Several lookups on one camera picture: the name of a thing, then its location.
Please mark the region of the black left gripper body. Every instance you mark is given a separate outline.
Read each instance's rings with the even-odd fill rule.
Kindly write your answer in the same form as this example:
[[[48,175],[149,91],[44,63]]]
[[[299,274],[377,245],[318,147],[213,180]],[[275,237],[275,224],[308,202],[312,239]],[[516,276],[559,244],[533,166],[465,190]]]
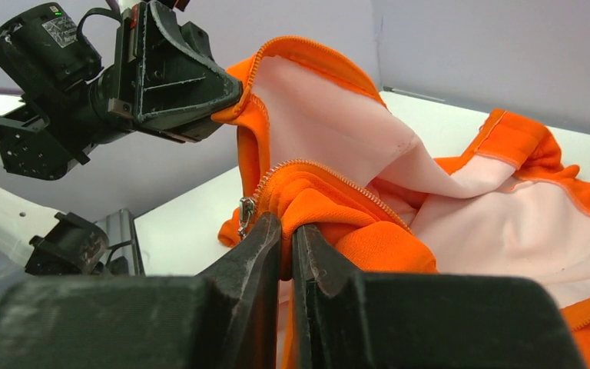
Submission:
[[[105,68],[84,34],[91,16],[124,22],[111,8],[91,8],[74,22],[47,2],[0,26],[0,69],[22,90],[23,102],[0,115],[2,147],[91,148],[134,131],[130,115],[110,109],[120,66]]]

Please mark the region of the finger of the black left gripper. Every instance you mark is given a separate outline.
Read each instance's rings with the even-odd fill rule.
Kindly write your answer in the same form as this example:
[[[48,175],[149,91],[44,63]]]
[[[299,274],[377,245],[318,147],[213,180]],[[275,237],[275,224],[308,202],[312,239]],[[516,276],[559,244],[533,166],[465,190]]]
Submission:
[[[207,33],[177,23],[159,1],[139,5],[135,27],[137,82],[134,115],[148,131],[188,131],[191,124],[239,102],[241,81],[206,53]]]
[[[220,125],[210,119],[222,83],[209,36],[193,22],[145,25],[142,127],[173,141],[197,142]]]

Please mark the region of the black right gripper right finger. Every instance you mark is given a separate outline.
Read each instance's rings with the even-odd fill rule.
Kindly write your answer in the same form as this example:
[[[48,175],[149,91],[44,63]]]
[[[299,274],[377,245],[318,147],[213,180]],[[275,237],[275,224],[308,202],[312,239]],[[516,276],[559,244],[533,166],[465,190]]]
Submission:
[[[534,281],[361,271],[313,225],[292,246],[298,368],[585,366]]]

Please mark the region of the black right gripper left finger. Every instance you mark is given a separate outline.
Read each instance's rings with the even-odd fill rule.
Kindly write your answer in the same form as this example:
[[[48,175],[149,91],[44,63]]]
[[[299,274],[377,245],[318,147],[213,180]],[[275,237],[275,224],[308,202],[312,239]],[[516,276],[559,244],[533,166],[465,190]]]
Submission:
[[[0,368],[273,368],[281,224],[192,277],[36,278],[0,299]]]

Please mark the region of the orange zip-up jacket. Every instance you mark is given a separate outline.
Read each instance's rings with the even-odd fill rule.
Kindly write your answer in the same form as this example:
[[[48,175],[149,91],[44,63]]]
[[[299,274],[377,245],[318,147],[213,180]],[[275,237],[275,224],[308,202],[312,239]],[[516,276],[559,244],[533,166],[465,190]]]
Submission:
[[[524,277],[552,296],[590,368],[590,181],[549,128],[493,110],[465,151],[434,158],[352,61],[275,38],[229,68],[244,205],[236,246],[265,212],[282,224],[280,276],[305,224],[366,271]]]

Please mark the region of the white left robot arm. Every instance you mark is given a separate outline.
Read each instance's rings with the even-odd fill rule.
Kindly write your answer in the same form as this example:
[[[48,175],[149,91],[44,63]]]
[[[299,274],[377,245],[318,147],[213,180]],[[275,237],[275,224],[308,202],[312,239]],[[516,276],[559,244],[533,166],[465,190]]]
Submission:
[[[214,114],[238,103],[243,87],[214,61],[203,29],[178,24],[186,7],[116,1],[90,9],[118,23],[109,67],[83,22],[58,3],[1,25],[0,68],[18,91],[0,93],[0,166],[54,181],[133,132],[180,143],[212,135]],[[0,252],[28,274],[102,274],[116,250],[96,224],[0,188]]]

